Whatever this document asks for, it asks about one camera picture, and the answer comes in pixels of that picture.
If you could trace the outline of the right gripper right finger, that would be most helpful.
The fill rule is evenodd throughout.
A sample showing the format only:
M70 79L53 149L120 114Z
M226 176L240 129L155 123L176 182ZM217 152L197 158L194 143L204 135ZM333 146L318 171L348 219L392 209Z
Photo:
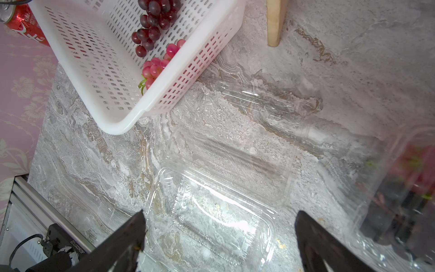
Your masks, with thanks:
M356 257L339 240L300 210L295 220L295 232L306 272L372 272L373 269Z

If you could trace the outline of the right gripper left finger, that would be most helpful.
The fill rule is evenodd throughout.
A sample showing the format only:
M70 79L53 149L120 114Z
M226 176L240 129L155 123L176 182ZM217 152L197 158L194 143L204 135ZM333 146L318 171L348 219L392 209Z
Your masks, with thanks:
M70 272L134 272L144 251L146 219L143 210L134 214Z

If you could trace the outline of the clear plastic container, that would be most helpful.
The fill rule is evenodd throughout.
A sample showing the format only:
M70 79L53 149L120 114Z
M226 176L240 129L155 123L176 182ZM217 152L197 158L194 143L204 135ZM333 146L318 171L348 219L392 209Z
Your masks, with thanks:
M299 272L298 154L319 96L220 80L138 122L153 173L146 255L168 272Z
M380 272L435 269L435 124L406 125L352 189L346 244Z

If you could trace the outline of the black grape bunch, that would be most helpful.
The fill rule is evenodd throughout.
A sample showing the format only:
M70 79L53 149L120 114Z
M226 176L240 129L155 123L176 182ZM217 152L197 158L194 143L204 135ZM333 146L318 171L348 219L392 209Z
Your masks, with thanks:
M359 230L376 244L411 254L408 243L417 234L417 221L432 200L431 195L417 194L402 183L386 182L372 198Z

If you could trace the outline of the light red grape bunch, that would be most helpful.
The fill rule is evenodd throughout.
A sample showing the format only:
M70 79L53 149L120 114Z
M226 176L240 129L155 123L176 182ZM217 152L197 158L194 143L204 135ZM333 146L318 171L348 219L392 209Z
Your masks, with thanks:
M435 192L435 146L415 146L409 143L394 161L388 174L404 182L417 194Z

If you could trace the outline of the dark red grape bunch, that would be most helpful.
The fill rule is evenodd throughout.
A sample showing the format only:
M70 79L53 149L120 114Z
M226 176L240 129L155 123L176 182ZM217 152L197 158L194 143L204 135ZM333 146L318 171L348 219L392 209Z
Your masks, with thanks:
M131 34L131 40L136 45L136 55L144 58L154 50L162 31L175 23L182 4L178 0L139 0L138 6L145 13L139 17L140 28Z

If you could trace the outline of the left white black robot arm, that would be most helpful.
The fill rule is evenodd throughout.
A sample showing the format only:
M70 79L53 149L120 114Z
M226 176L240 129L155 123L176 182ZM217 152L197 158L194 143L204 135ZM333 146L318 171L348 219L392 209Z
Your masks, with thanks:
M79 263L76 252L58 252L46 260L28 268L26 272L66 272Z

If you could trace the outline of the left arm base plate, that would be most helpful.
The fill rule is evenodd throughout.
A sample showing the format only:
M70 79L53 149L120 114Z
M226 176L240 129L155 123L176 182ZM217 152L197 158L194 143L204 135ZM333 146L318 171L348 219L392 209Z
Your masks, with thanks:
M79 243L78 239L70 236L59 224L51 224L45 238L41 241L43 252L46 257L57 254L62 248L70 247L75 251L79 258L89 254L90 249L86 249Z

